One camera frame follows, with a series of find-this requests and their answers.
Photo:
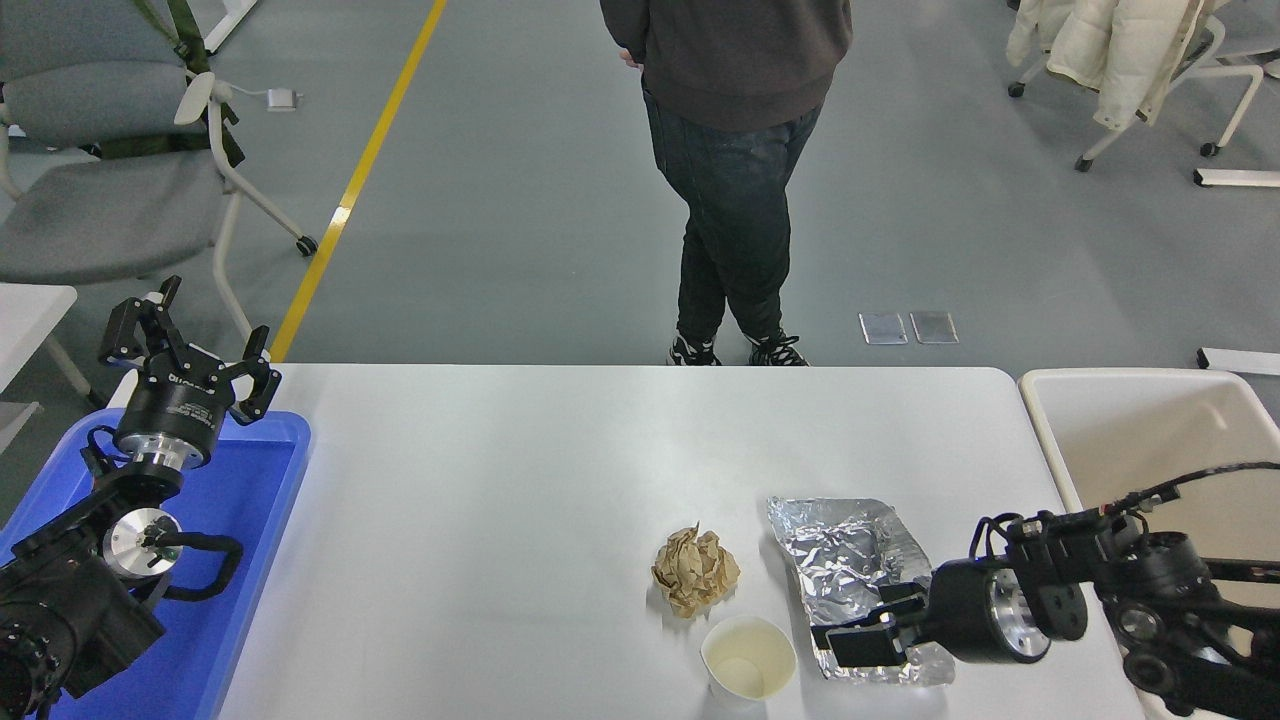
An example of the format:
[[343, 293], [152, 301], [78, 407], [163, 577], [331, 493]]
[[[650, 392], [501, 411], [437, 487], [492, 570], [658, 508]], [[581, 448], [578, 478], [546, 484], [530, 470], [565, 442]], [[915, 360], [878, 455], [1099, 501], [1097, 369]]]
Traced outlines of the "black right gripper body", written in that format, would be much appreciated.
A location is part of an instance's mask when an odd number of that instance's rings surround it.
[[993, 577], [993, 568], [970, 560], [933, 570], [924, 637], [964, 662], [1000, 664], [1002, 641], [989, 598]]

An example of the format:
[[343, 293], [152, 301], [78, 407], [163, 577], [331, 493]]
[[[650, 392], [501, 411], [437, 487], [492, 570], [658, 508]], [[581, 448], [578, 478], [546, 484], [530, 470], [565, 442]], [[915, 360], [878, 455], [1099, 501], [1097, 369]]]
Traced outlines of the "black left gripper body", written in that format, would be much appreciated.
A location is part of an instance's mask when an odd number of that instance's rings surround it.
[[234, 402], [230, 373], [161, 365], [137, 374], [113, 433], [114, 446], [140, 462], [210, 462]]

